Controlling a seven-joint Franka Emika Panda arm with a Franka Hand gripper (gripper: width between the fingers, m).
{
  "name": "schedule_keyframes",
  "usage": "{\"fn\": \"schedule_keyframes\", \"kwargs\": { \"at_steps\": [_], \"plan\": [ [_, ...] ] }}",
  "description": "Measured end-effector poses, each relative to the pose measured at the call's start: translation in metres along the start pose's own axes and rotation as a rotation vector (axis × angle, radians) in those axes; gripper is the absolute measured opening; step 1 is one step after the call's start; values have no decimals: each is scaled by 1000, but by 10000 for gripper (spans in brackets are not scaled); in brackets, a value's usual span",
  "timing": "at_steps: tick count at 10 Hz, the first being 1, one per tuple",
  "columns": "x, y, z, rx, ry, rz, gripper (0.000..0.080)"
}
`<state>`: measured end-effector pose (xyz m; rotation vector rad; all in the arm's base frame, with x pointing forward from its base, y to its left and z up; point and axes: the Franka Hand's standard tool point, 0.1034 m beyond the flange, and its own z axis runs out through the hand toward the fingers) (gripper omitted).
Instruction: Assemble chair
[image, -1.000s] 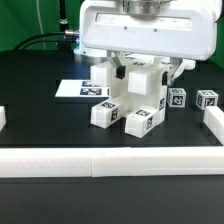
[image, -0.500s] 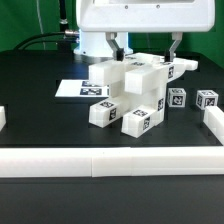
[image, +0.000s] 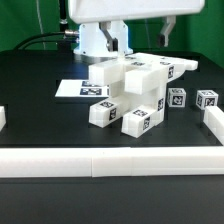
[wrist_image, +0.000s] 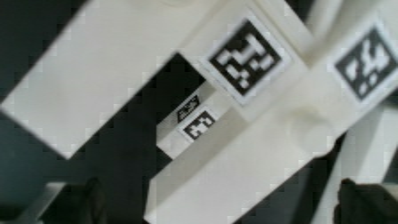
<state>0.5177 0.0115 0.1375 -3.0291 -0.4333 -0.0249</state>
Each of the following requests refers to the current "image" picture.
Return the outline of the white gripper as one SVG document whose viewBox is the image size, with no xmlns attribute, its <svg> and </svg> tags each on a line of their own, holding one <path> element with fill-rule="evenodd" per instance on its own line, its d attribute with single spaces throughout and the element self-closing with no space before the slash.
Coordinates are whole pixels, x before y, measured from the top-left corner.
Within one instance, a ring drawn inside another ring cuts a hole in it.
<svg viewBox="0 0 224 224">
<path fill-rule="evenodd" d="M 106 21 L 164 17 L 158 46 L 167 47 L 175 16 L 199 13 L 204 5 L 205 0 L 68 0 L 69 16 L 75 23 L 100 22 L 109 52 L 118 50 L 118 39 L 111 36 L 111 23 Z"/>
</svg>

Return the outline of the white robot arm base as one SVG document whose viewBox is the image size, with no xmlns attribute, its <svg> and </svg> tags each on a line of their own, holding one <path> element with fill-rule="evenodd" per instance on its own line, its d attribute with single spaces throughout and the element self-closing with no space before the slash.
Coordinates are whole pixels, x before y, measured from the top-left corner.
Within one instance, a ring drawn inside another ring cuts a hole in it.
<svg viewBox="0 0 224 224">
<path fill-rule="evenodd" d="M 110 34 L 118 39 L 118 50 L 109 52 L 107 40 L 99 29 L 100 22 L 81 24 L 79 45 L 74 49 L 75 59 L 88 64 L 106 61 L 120 55 L 129 55 L 133 50 L 128 45 L 128 27 L 123 21 L 111 21 Z"/>
</svg>

